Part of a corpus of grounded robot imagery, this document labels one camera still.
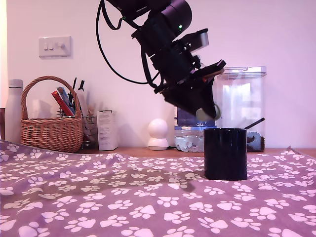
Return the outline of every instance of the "wooden shelf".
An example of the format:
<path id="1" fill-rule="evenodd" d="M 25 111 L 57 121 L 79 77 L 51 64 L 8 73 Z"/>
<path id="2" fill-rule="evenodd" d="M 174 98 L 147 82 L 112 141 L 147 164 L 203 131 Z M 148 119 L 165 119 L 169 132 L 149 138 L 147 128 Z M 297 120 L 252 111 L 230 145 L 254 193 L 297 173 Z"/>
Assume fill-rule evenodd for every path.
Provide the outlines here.
<path id="1" fill-rule="evenodd" d="M 266 149 L 265 154 L 277 154 L 285 151 L 286 149 Z M 316 157 L 316 149 L 296 149 L 296 151 Z M 181 152 L 177 149 L 169 149 L 165 151 L 152 151 L 148 148 L 137 147 L 119 147 L 114 151 L 99 151 L 98 149 L 84 149 L 79 150 L 80 154 L 108 154 L 108 153 L 120 153 L 126 154 L 132 157 L 149 157 L 149 158 L 179 158 L 179 157 L 204 157 L 204 153 L 193 152 Z"/>

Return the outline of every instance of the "metal pen holder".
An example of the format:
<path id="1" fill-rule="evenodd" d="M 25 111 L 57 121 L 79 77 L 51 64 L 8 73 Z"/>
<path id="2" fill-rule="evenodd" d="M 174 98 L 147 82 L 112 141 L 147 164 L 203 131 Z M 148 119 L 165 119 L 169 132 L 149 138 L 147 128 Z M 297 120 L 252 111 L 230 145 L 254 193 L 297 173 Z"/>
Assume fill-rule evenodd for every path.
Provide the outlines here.
<path id="1" fill-rule="evenodd" d="M 57 111 L 57 116 L 59 118 L 66 117 L 65 112 L 61 108 Z M 96 116 L 90 117 L 82 115 L 82 129 L 84 130 L 84 136 L 81 149 L 95 148 L 97 146 L 96 118 Z"/>

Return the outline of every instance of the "product box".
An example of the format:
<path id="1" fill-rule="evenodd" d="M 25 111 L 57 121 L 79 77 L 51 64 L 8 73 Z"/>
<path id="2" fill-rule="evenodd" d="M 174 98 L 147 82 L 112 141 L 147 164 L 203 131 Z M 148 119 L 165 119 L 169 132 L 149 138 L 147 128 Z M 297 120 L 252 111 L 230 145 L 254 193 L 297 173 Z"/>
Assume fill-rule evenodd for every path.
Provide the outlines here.
<path id="1" fill-rule="evenodd" d="M 118 147 L 115 112 L 103 110 L 97 112 L 99 151 L 111 151 Z"/>

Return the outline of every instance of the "wall switch plate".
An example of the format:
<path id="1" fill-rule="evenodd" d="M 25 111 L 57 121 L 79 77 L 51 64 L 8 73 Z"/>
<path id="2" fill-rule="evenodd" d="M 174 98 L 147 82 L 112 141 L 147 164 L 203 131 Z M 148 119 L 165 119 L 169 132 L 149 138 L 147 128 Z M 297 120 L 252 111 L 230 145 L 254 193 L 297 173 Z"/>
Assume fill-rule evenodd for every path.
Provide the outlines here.
<path id="1" fill-rule="evenodd" d="M 39 57 L 69 57 L 71 56 L 71 37 L 51 37 L 39 39 Z"/>

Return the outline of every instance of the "container lid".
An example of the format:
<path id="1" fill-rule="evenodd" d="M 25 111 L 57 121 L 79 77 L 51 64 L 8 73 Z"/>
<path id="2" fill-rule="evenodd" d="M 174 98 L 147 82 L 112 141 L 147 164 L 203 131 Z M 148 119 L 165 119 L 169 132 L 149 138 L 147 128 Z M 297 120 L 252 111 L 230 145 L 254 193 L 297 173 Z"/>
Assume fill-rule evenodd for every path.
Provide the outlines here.
<path id="1" fill-rule="evenodd" d="M 218 76 L 219 79 L 251 79 L 262 78 L 267 74 L 267 67 L 227 67 Z"/>
<path id="2" fill-rule="evenodd" d="M 215 127 L 188 127 L 188 126 L 174 126 L 175 130 L 188 130 L 188 131 L 203 131 L 207 128 L 216 128 Z"/>
<path id="3" fill-rule="evenodd" d="M 22 88 L 23 89 L 23 81 L 20 79 L 11 79 L 9 80 L 9 88 Z"/>

